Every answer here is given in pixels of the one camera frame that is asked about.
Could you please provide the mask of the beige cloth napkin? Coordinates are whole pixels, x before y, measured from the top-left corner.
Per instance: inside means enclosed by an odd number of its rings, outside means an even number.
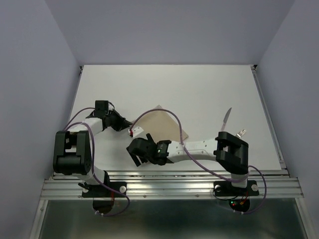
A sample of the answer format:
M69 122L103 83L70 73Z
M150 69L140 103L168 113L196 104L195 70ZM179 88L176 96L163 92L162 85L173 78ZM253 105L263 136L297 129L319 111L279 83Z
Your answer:
M150 112L141 117L133 128L138 126L144 130L138 137L146 138L146 134L149 133L155 143L161 140L180 142L179 124L167 112Z

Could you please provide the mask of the pink handled fork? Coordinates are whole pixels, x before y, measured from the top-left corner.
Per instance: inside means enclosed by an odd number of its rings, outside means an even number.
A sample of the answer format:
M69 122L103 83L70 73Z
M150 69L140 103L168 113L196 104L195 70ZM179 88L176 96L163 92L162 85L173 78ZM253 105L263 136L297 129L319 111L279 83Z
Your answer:
M244 136L244 134L247 132L246 129L243 129L239 132L237 132L237 134L235 135L237 138L242 138Z

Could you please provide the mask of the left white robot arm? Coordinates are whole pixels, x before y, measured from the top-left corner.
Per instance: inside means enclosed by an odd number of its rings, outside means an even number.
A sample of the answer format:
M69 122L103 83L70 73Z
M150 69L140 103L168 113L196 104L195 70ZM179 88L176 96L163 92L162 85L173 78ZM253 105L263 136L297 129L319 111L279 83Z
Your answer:
M132 123L121 116L115 106L106 100L96 100L92 112L81 122L71 121L55 135L53 170L63 175L74 175L84 187L94 185L99 196L110 193L111 184L106 171L94 165L94 136L111 127L114 131L129 128Z

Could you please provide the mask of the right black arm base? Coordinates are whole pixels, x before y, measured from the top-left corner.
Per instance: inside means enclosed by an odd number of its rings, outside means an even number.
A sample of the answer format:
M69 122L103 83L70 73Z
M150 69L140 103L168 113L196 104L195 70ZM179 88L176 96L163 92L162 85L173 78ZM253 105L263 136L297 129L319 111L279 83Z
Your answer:
M228 181L215 181L213 183L214 194L217 197L259 196L259 188L255 180L248 180L244 188L234 187Z

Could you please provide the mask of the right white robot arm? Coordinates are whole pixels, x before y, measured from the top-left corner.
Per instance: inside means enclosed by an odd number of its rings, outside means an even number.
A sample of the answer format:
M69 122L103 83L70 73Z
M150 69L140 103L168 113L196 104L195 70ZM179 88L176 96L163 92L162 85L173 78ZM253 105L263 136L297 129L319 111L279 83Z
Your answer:
M146 138L135 137L126 150L137 167L147 162L164 166L190 160L207 171L199 161L216 161L231 174L232 193L241 194L247 189L249 145L225 131L219 132L215 139L186 143L171 140L156 143L148 133Z

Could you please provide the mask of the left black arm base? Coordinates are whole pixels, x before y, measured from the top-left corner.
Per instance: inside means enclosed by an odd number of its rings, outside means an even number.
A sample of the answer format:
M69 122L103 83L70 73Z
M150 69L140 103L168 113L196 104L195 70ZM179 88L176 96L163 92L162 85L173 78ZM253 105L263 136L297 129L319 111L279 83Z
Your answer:
M119 191L122 194L126 194L127 183L125 181L111 181L107 172L105 172L104 182L106 186L109 188ZM115 198L124 198L125 196L115 194L113 191L106 189L101 184L97 185L89 185L86 182L78 183L78 186L82 188L82 197L83 198L111 198L114 196Z

